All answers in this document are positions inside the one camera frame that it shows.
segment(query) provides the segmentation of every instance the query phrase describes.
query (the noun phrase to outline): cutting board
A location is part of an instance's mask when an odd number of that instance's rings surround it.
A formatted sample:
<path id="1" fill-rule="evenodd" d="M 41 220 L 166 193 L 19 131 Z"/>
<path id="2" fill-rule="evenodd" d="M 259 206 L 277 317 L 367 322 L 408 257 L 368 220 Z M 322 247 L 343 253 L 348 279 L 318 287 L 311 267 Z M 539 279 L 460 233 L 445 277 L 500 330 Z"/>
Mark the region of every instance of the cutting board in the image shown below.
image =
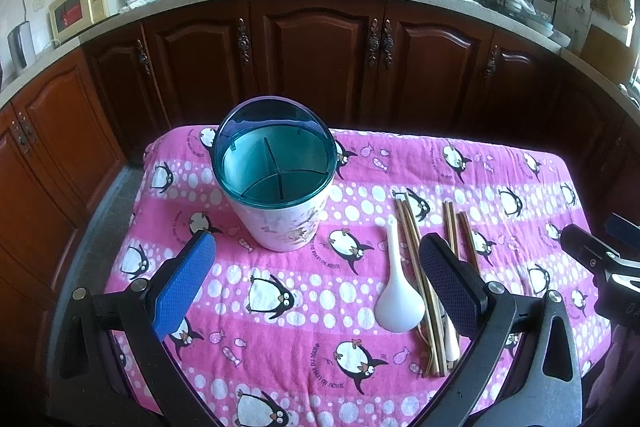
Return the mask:
<path id="1" fill-rule="evenodd" d="M 591 25 L 580 58 L 614 84 L 626 84 L 638 54 L 602 28 Z"/>

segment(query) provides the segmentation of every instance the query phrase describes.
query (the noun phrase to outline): white spoon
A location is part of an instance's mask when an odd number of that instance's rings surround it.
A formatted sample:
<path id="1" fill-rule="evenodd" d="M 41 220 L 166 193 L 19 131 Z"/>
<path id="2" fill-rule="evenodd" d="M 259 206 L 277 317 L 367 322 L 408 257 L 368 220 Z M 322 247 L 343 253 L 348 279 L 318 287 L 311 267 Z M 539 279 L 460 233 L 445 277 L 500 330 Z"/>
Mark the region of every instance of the white spoon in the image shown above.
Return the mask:
<path id="1" fill-rule="evenodd" d="M 374 315 L 380 326 L 392 333 L 414 329 L 424 317 L 424 302 L 409 284 L 400 264 L 398 220 L 389 216 L 386 222 L 386 243 L 391 273 L 382 295 L 376 302 Z"/>

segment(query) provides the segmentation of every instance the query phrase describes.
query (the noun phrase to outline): granite countertop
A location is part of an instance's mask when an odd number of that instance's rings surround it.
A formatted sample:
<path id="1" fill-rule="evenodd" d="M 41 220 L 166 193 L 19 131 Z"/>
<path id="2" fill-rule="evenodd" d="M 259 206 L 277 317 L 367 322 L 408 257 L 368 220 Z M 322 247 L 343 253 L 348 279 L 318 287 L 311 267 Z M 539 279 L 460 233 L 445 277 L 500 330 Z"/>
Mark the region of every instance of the granite countertop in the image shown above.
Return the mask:
<path id="1" fill-rule="evenodd" d="M 23 86 L 25 86 L 32 78 L 42 73 L 42 71 L 53 64 L 56 60 L 62 58 L 64 55 L 68 54 L 78 46 L 81 46 L 82 44 L 85 44 L 86 42 L 95 39 L 96 37 L 103 35 L 104 33 L 107 33 L 129 23 L 138 21 L 140 19 L 144 19 L 151 15 L 156 15 L 168 10 L 179 8 L 181 6 L 188 6 L 190 4 L 196 4 L 204 1 L 207 0 L 158 0 L 147 6 L 137 8 L 131 12 L 112 17 L 94 26 L 93 28 L 89 28 L 87 31 L 83 32 L 77 37 L 74 37 L 73 39 L 67 41 L 58 49 L 43 55 L 40 60 L 38 60 L 33 66 L 25 70 L 18 78 L 16 78 L 4 90 L 2 90 L 0 92 L 0 108 L 3 107 L 4 104 L 9 100 L 11 100 L 12 96 Z M 638 122 L 638 125 L 640 125 L 640 111 L 636 109 L 633 103 L 628 100 L 628 98 L 622 92 L 620 92 L 620 90 L 616 86 L 609 82 L 602 74 L 598 73 L 595 69 L 591 68 L 588 64 L 580 60 L 580 58 L 576 57 L 566 50 L 561 50 L 558 44 L 547 39 L 528 26 L 525 26 L 504 15 L 501 15 L 498 12 L 484 8 L 473 0 L 409 1 L 421 2 L 424 4 L 429 4 L 432 6 L 437 6 L 462 13 L 464 15 L 468 15 L 470 17 L 482 20 L 489 24 L 498 26 L 517 35 L 520 35 L 521 37 L 535 42 L 536 44 L 551 51 L 552 53 L 558 54 L 572 66 L 582 71 L 582 73 L 586 74 L 594 82 L 596 82 L 609 96 L 615 99 L 621 105 L 621 107 L 625 109 L 632 118 L 634 118 L 634 120 Z"/>

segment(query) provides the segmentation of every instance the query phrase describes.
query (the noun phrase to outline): bolt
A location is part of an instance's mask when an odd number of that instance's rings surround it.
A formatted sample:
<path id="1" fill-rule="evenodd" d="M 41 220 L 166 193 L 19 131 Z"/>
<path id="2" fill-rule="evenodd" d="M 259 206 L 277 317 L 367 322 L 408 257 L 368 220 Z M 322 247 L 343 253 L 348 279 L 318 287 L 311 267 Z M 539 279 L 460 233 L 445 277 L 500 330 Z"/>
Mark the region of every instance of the bolt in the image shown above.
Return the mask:
<path id="1" fill-rule="evenodd" d="M 500 294 L 504 293 L 504 286 L 501 283 L 497 282 L 497 281 L 491 281 L 489 283 L 489 291 L 491 293 L 495 293 L 497 295 L 500 295 Z"/>
<path id="2" fill-rule="evenodd" d="M 547 295 L 553 302 L 562 302 L 562 296 L 556 290 L 551 290 Z"/>
<path id="3" fill-rule="evenodd" d="M 131 289 L 134 292 L 142 292 L 146 288 L 146 279 L 136 279 L 131 283 Z"/>
<path id="4" fill-rule="evenodd" d="M 81 301 L 84 299 L 86 295 L 86 290 L 84 288 L 76 288 L 71 296 L 74 298 L 74 301 Z"/>

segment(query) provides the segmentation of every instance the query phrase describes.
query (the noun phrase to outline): pink tablecloth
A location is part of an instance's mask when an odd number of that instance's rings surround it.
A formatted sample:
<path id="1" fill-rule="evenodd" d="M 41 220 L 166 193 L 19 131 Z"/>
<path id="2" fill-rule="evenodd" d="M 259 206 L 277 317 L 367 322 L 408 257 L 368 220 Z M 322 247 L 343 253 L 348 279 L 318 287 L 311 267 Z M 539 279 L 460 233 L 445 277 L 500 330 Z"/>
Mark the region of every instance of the pink tablecloth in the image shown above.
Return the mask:
<path id="1" fill-rule="evenodd" d="M 195 230 L 214 233 L 216 262 L 166 343 L 225 425 L 396 427 L 435 394 L 444 379 L 418 374 L 424 348 L 417 333 L 388 333 L 373 314 L 388 277 L 382 225 L 394 213 L 393 192 L 403 188 L 414 195 L 422 233 L 443 233 L 445 198 L 468 212 L 485 281 L 500 281 L 512 293 L 562 293 L 585 371 L 606 352 L 609 321 L 593 311 L 590 274 L 558 243 L 562 227 L 587 223 L 557 156 L 336 130 L 340 168 L 316 237 L 300 250 L 273 253 L 255 243 L 216 185 L 200 142 L 212 133 L 178 128 L 148 147 L 106 290 L 153 275 Z M 249 312 L 248 305 L 272 311 Z M 116 337 L 139 401 L 157 410 L 126 337 Z M 505 348 L 478 408 L 497 396 L 513 347 Z"/>

